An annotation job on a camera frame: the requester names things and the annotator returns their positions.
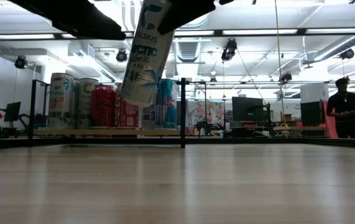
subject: air duct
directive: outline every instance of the air duct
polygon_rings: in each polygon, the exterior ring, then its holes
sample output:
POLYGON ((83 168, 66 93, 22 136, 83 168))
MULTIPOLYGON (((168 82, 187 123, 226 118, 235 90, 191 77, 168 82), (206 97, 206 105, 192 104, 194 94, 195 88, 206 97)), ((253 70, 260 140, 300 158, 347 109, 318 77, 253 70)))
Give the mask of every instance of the air duct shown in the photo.
MULTIPOLYGON (((205 29, 208 23, 208 15, 201 16, 188 24, 181 26, 180 30, 205 29)), ((192 38, 192 42, 178 42, 175 45, 176 60, 183 63, 193 63, 201 54, 202 43, 200 38, 192 38)), ((177 73, 183 77, 193 77, 198 73, 198 64, 176 65, 177 73)))
POLYGON ((314 60, 326 60, 355 46, 355 36, 344 36, 314 54, 314 60))

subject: exercise equipment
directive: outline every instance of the exercise equipment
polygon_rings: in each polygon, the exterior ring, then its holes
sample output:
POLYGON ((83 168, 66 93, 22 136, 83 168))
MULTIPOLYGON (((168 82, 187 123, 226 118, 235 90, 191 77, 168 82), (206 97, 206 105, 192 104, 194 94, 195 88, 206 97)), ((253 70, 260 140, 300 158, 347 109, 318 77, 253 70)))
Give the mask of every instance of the exercise equipment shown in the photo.
POLYGON ((27 134, 28 125, 24 122, 22 118, 29 118, 26 114, 19 114, 21 107, 21 102, 9 103, 6 106, 6 109, 1 109, 0 111, 5 112, 3 116, 0 114, 0 119, 4 118, 4 122, 9 122, 10 127, 0 127, 0 139, 8 138, 9 136, 17 136, 21 134, 27 134), (24 127, 23 131, 17 131, 17 128, 14 127, 15 121, 20 121, 24 127))

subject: cable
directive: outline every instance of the cable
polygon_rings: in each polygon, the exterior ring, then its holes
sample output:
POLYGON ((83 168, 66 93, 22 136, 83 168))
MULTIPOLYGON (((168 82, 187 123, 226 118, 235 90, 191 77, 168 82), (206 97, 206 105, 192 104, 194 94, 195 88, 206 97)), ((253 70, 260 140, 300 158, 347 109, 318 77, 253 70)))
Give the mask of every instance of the cable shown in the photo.
POLYGON ((223 98, 226 96, 226 80, 224 79, 224 62, 223 63, 223 98))
POLYGON ((13 103, 16 102, 17 72, 18 72, 18 68, 16 68, 16 79, 14 80, 13 103))
POLYGON ((247 74, 249 75, 249 78, 251 79, 251 81, 252 81, 252 83, 253 83, 253 85, 254 85, 254 88, 257 90, 257 92, 259 93, 260 97, 262 98, 264 104, 266 105, 266 102, 265 102, 265 100, 264 100, 264 98, 263 98, 263 96, 262 96, 260 90, 259 90, 258 87, 256 86, 256 83, 255 83, 254 80, 252 79, 252 76, 251 76, 251 74, 249 73, 249 70, 247 69, 247 67, 246 67, 246 65, 245 65, 244 59, 242 59, 241 53, 239 53, 238 48, 237 48, 237 51, 238 51, 239 58, 241 59, 241 62, 242 62, 242 64, 244 65, 245 70, 246 70, 247 74))
POLYGON ((8 57, 8 58, 11 59, 12 61, 15 61, 14 58, 12 58, 12 57, 6 55, 1 49, 0 49, 0 52, 2 53, 3 56, 8 57))
POLYGON ((279 36, 279 23, 278 23, 278 7, 277 7, 277 0, 274 0, 275 3, 275 18, 277 22, 277 40, 278 40, 278 63, 279 63, 279 89, 280 89, 280 96, 282 102, 282 114, 284 116, 284 126, 285 126, 285 137, 288 138, 288 127, 287 127, 287 120, 285 118, 285 108, 284 108, 284 94, 282 93, 282 71, 281 71, 281 44, 280 44, 280 36, 279 36))
POLYGON ((344 59, 343 58, 341 59, 341 64, 343 66, 343 77, 344 77, 345 76, 345 72, 344 72, 344 59))

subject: can lineup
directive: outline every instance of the can lineup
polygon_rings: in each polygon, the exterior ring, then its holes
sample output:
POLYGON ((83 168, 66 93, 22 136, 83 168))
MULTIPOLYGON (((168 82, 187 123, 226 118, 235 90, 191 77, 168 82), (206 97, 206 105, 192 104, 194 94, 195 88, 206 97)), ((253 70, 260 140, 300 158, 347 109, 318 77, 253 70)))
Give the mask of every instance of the can lineup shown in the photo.
POLYGON ((126 101, 121 96, 121 83, 116 86, 115 89, 99 84, 94 78, 79 80, 66 73, 54 73, 50 83, 48 128, 177 128, 177 92, 173 80, 160 82, 156 101, 147 108, 126 101))

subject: black shirt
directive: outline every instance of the black shirt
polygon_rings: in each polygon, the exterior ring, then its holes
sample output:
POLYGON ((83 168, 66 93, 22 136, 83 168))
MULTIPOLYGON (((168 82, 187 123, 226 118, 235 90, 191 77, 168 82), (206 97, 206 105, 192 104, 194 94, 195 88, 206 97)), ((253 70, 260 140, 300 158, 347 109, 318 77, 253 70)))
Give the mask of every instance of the black shirt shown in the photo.
MULTIPOLYGON (((345 111, 355 111, 355 93, 347 92, 347 95, 341 95, 336 93, 328 100, 328 107, 326 108, 326 114, 332 113, 334 108, 335 113, 342 113, 345 111)), ((355 116, 347 117, 335 117, 336 121, 355 121, 355 116)))

